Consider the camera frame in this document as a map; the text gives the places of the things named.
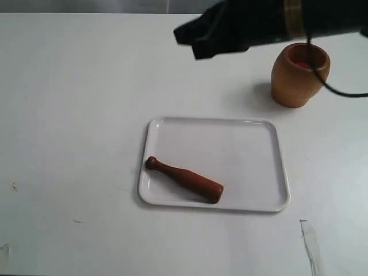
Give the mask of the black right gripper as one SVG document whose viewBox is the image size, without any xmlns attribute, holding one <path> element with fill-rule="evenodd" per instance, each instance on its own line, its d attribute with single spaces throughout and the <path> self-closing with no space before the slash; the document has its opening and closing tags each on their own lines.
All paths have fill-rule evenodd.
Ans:
<svg viewBox="0 0 368 276">
<path fill-rule="evenodd" d="M 191 45 L 195 60 L 286 41 L 283 1 L 221 1 L 174 29 L 178 45 Z"/>
</svg>

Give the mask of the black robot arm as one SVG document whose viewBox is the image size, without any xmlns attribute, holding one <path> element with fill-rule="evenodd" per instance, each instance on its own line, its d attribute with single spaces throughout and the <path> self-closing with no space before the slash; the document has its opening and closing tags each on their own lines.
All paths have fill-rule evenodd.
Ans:
<svg viewBox="0 0 368 276">
<path fill-rule="evenodd" d="M 174 29 L 197 60 L 305 37 L 357 32 L 367 1 L 221 1 Z"/>
</svg>

